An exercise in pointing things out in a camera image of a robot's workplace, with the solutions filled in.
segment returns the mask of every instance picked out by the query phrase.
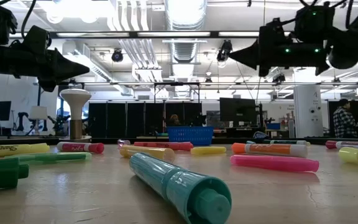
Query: orange highlighter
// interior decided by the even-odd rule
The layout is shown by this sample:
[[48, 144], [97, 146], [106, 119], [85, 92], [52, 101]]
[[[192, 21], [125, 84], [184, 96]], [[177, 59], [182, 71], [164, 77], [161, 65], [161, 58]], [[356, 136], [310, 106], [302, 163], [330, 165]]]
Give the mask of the orange highlighter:
[[234, 143], [231, 146], [233, 153], [264, 154], [272, 156], [293, 156], [306, 158], [308, 147], [295, 144], [243, 144]]

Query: white pillar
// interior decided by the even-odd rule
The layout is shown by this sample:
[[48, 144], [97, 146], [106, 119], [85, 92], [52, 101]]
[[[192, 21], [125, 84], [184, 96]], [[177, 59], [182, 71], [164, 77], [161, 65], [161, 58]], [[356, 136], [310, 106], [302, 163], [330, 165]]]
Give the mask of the white pillar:
[[[294, 82], [320, 82], [314, 75], [315, 68], [294, 68]], [[321, 93], [319, 85], [294, 87], [296, 137], [323, 136], [323, 116], [321, 114]]]

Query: ventilation duct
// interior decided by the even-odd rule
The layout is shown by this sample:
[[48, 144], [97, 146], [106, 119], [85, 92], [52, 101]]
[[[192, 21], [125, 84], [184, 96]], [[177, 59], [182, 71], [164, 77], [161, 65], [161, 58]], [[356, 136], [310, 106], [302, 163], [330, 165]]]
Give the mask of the ventilation duct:
[[[201, 30], [204, 26], [207, 0], [165, 0], [165, 15], [168, 30]], [[190, 78], [193, 75], [198, 51], [196, 43], [170, 44], [172, 72], [177, 77]], [[183, 87], [175, 87], [178, 96], [187, 96]]]
[[[201, 30], [206, 6], [207, 0], [165, 0], [168, 30]], [[172, 43], [170, 50], [173, 62], [191, 63], [196, 57], [198, 44]]]

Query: white lamp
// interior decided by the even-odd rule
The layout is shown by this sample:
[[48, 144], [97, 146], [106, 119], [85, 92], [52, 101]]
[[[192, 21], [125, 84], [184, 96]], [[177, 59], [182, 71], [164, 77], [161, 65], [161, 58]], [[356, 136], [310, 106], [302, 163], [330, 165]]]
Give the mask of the white lamp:
[[39, 128], [38, 128], [39, 120], [48, 119], [47, 108], [44, 106], [31, 107], [29, 119], [35, 120], [35, 125], [34, 125], [35, 135], [40, 135]]
[[82, 107], [91, 98], [91, 93], [81, 89], [67, 89], [60, 92], [62, 97], [70, 106], [70, 139], [82, 138]]

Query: blue plastic basket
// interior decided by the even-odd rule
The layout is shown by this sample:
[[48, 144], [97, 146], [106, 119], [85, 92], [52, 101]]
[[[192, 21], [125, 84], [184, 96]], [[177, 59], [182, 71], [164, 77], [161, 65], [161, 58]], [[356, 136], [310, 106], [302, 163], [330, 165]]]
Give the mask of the blue plastic basket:
[[168, 127], [170, 142], [191, 142], [194, 146], [209, 146], [213, 134], [213, 127]]

